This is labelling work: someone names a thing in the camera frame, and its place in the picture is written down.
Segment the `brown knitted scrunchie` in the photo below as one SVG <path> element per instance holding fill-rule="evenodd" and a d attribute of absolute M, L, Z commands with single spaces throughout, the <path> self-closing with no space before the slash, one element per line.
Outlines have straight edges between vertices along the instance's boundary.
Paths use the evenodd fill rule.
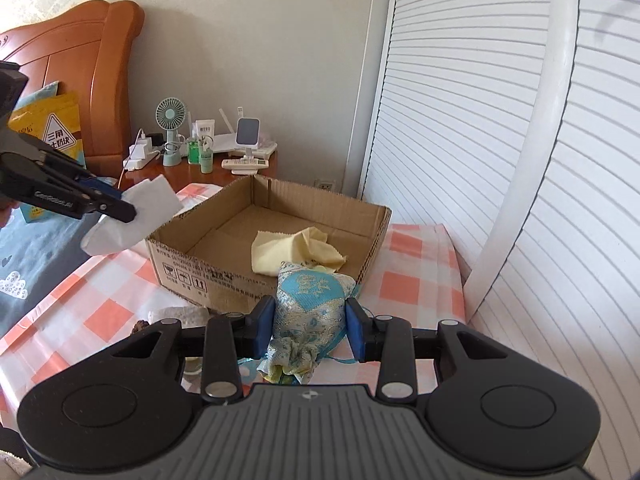
<path fill-rule="evenodd" d="M 145 330 L 149 325 L 150 325 L 150 323 L 148 321 L 139 320 L 139 321 L 134 323 L 134 327 L 132 328 L 131 333 L 133 333 L 133 334 L 139 333 L 142 330 Z"/>

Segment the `blue embroidered sachet pouch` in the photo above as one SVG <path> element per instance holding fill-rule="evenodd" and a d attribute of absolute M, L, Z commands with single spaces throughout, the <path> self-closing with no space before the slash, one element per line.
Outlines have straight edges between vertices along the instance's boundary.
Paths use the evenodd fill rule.
<path fill-rule="evenodd" d="M 244 384 L 308 384 L 345 337 L 345 302 L 360 289 L 350 276 L 324 266 L 282 263 L 268 348 L 256 360 L 240 361 Z"/>

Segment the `yellow cloth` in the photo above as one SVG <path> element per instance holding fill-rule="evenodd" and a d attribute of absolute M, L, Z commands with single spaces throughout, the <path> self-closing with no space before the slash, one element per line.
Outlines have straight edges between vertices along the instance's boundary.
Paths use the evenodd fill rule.
<path fill-rule="evenodd" d="M 283 263 L 292 263 L 322 266 L 336 272 L 344 266 L 347 258 L 329 244 L 328 239 L 328 234 L 315 226 L 294 234 L 259 231 L 250 248 L 252 271 L 277 276 Z"/>

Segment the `white cloth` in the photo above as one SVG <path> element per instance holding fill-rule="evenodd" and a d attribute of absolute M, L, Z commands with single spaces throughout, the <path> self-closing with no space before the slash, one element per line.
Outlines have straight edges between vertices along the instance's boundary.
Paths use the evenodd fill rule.
<path fill-rule="evenodd" d="M 142 242 L 174 218 L 182 203 L 164 176 L 143 180 L 122 193 L 122 201 L 134 207 L 134 218 L 123 222 L 104 214 L 81 240 L 89 256 L 121 252 Z"/>

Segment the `yellow blue snack bag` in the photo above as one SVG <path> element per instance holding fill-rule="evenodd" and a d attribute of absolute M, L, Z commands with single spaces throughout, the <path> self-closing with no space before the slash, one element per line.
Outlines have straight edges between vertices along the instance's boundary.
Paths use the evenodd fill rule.
<path fill-rule="evenodd" d="M 72 94 L 41 99 L 14 110 L 2 131 L 34 136 L 87 169 L 79 131 L 78 104 Z"/>

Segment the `red white checkered tablecloth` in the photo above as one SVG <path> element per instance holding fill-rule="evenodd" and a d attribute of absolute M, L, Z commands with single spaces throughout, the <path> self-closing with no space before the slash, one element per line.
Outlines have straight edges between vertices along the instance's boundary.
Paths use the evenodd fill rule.
<path fill-rule="evenodd" d="M 192 203 L 222 188 L 192 184 Z M 357 296 L 372 314 L 433 328 L 465 318 L 454 245 L 440 224 L 409 226 L 392 216 L 382 246 Z M 1 341 L 1 422 L 16 427 L 24 395 L 67 367 L 129 336 L 134 323 L 164 307 L 197 306 L 158 281 L 148 246 L 94 256 L 25 314 Z"/>

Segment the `wooden bed headboard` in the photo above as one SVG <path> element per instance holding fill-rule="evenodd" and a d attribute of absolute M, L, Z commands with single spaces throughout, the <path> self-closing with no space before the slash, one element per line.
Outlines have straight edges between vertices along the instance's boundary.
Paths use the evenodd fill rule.
<path fill-rule="evenodd" d="M 144 11 L 130 0 L 90 0 L 39 23 L 1 34 L 1 58 L 28 77 L 25 96 L 51 82 L 78 97 L 86 164 L 117 177 L 132 144 L 128 66 Z"/>

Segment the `white power strip with charger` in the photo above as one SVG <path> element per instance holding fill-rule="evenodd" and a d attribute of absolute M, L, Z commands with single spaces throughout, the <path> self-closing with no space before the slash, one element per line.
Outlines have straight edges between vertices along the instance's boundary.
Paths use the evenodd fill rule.
<path fill-rule="evenodd" d="M 137 171 L 149 165 L 160 154 L 160 149 L 153 145 L 152 139 L 143 129 L 139 129 L 134 143 L 129 147 L 128 156 L 122 162 L 125 171 Z"/>

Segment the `wooden nightstand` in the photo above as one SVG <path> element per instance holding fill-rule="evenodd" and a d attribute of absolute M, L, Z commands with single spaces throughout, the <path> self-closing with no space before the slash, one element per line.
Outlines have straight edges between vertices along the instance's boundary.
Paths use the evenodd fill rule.
<path fill-rule="evenodd" d="M 125 191 L 143 180 L 154 180 L 158 176 L 164 176 L 175 192 L 191 183 L 226 186 L 240 178 L 221 168 L 221 162 L 226 158 L 226 154 L 215 154 L 213 171 L 210 174 L 202 174 L 198 165 L 190 165 L 185 158 L 177 166 L 166 167 L 163 165 L 163 159 L 157 156 L 142 169 L 125 172 L 119 188 Z"/>

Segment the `white remote control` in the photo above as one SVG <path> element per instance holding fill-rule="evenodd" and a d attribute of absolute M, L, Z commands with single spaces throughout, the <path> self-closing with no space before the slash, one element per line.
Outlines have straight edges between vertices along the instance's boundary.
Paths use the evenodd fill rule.
<path fill-rule="evenodd" d="M 268 160 L 261 158 L 229 158 L 221 162 L 221 168 L 235 176 L 251 176 L 269 168 Z"/>

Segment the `green spray bottle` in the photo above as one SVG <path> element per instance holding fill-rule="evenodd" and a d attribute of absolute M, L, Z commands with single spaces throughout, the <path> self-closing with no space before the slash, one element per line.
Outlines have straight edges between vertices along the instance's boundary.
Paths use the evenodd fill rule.
<path fill-rule="evenodd" d="M 188 159 L 189 165 L 198 165 L 200 163 L 200 141 L 198 135 L 194 132 L 191 133 L 188 139 Z"/>

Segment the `white cosmetic tube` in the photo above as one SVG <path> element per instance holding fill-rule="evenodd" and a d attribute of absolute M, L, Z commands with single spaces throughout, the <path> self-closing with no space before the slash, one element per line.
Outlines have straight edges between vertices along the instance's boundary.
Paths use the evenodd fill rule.
<path fill-rule="evenodd" d="M 215 135 L 215 121 L 213 119 L 198 119 L 193 124 L 194 136 L 197 139 L 208 139 Z"/>

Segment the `green tube with white card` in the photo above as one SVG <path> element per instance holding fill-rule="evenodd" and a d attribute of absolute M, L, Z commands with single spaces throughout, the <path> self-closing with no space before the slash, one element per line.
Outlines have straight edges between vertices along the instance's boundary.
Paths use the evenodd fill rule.
<path fill-rule="evenodd" d="M 201 136 L 198 139 L 198 164 L 202 174 L 213 172 L 213 144 L 214 140 L 211 136 Z"/>

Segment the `white wifi router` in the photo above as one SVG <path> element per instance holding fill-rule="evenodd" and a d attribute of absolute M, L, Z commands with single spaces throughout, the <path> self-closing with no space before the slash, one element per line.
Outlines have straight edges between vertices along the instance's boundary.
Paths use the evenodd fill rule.
<path fill-rule="evenodd" d="M 238 126 L 238 121 L 246 116 L 244 107 L 242 105 L 238 106 L 234 117 L 227 115 L 222 108 L 218 110 L 218 113 L 221 120 L 216 122 L 213 151 L 215 153 L 226 153 L 229 156 L 243 156 L 246 152 L 246 146 L 236 143 L 236 127 Z M 250 150 L 256 158 L 270 159 L 271 155 L 277 151 L 277 148 L 277 142 L 268 133 L 260 129 L 258 143 L 255 146 L 251 146 Z"/>

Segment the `white louvered closet doors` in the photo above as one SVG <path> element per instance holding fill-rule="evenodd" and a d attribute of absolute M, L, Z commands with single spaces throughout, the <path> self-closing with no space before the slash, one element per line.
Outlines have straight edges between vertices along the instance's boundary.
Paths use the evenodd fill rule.
<path fill-rule="evenodd" d="M 639 0 L 390 0 L 359 195 L 448 232 L 471 324 L 639 469 Z"/>

